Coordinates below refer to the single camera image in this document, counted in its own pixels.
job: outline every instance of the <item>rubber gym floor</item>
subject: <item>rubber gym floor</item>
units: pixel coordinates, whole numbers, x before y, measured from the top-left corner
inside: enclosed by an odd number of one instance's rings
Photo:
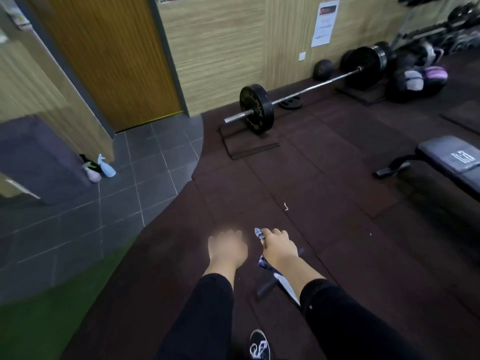
[[[480,52],[441,64],[450,73],[442,93],[405,105],[364,107],[333,86],[311,91],[303,108],[276,109],[280,147],[236,161],[218,128],[238,104],[203,114],[193,180],[138,236],[63,358],[151,359],[207,267],[207,237],[234,225],[249,240],[249,258],[236,277],[233,357],[261,328],[273,359],[325,358],[283,292],[255,299],[269,274],[257,265],[254,228],[277,227],[310,265],[429,357],[479,359],[480,203],[421,162],[386,180],[371,175],[434,137],[452,134],[480,147],[480,136],[439,117],[480,102]]]

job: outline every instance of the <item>barbell sleeve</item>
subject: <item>barbell sleeve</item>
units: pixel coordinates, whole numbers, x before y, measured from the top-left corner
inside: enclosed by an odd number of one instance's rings
[[[253,113],[254,111],[252,109],[249,109],[247,111],[240,112],[239,114],[235,114],[233,116],[227,117],[226,119],[224,119],[224,121],[225,121],[225,124],[230,124],[233,121],[243,119],[244,117],[247,117]]]
[[[338,81],[342,78],[345,78],[345,77],[348,77],[348,76],[351,76],[352,74],[355,74],[355,73],[359,73],[363,70],[363,68],[361,66],[358,66],[355,70],[351,71],[351,72],[348,72],[348,73],[345,73],[345,74],[342,74],[341,76],[338,76],[338,77],[335,77],[335,78],[332,78],[332,79],[329,79],[329,80],[326,80],[325,82],[322,82],[322,83],[319,83],[319,84],[315,84],[314,86],[311,86],[309,88],[306,88],[304,90],[301,90],[300,92],[297,92],[297,93],[294,93],[294,94],[291,94],[289,96],[286,96],[286,97],[282,97],[276,101],[273,101],[272,102],[272,105],[277,105],[279,104],[280,102],[282,101],[286,101],[292,97],[295,97],[295,96],[298,96],[298,95],[301,95],[301,94],[304,94],[305,92],[308,92],[308,91],[311,91],[311,90],[315,90],[315,88],[318,88],[318,87],[322,87],[322,86],[325,86],[326,84],[330,84],[332,82],[335,82],[335,81]],[[237,120],[240,120],[240,119],[243,119],[244,117],[247,117],[251,114],[253,114],[254,111],[252,109],[249,109],[249,110],[246,110],[246,111],[243,111],[243,112],[240,112],[239,114],[235,114],[233,116],[230,116],[230,117],[227,117],[224,119],[225,121],[225,124],[230,124],[231,122],[233,121],[237,121]]]
[[[314,86],[311,86],[311,87],[309,87],[309,88],[306,88],[306,89],[304,89],[304,90],[301,90],[300,92],[297,92],[297,93],[291,94],[290,96],[282,97],[282,98],[280,98],[280,99],[278,99],[278,100],[276,100],[276,101],[273,101],[273,102],[272,102],[272,105],[277,105],[277,104],[279,104],[280,102],[287,101],[288,99],[291,99],[292,97],[295,97],[295,96],[304,94],[305,92],[308,92],[308,91],[311,91],[311,90],[315,90],[315,88],[325,86],[326,84],[330,84],[330,83],[332,83],[332,82],[341,80],[342,78],[351,76],[352,74],[359,73],[359,72],[361,72],[361,71],[362,71],[362,67],[359,66],[359,67],[357,67],[357,69],[355,69],[355,70],[353,70],[353,71],[351,71],[351,72],[348,72],[348,73],[342,74],[341,76],[338,76],[338,77],[335,77],[335,78],[326,80],[325,82],[322,82],[322,83],[319,83],[319,84],[315,84]]]

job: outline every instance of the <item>bench leg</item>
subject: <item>bench leg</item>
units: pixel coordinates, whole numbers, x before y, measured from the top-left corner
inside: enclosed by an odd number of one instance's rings
[[[400,171],[410,167],[409,160],[419,160],[419,157],[415,154],[410,154],[395,158],[387,168],[377,170],[373,173],[373,176],[378,179],[394,176]]]

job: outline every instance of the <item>green artificial turf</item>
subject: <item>green artificial turf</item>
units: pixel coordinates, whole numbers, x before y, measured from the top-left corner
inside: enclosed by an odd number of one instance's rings
[[[0,307],[0,359],[59,359],[134,241],[65,284]]]

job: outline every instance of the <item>wooden door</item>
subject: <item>wooden door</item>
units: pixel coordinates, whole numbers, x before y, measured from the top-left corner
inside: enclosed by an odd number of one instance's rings
[[[115,131],[182,111],[148,0],[28,0]]]

